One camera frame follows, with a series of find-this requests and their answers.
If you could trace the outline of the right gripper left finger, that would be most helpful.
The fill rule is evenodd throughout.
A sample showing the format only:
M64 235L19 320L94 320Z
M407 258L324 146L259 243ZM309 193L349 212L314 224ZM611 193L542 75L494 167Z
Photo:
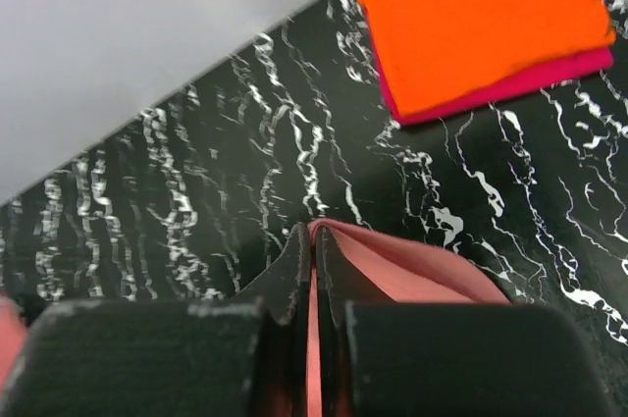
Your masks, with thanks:
M304 225L232 298L75 299L29 309L5 416L302 416Z

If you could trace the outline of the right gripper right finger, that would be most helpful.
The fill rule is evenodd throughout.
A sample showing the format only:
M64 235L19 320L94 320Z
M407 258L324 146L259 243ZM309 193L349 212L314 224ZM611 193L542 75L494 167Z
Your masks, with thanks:
M317 416L612 416L574 323L468 260L357 226L313 230Z

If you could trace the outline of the salmon pink t-shirt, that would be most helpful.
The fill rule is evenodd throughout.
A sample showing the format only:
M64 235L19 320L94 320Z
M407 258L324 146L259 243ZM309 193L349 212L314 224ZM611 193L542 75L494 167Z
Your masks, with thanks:
M493 416L498 378L445 327L506 303L444 249L299 224L227 300L5 298L5 416Z

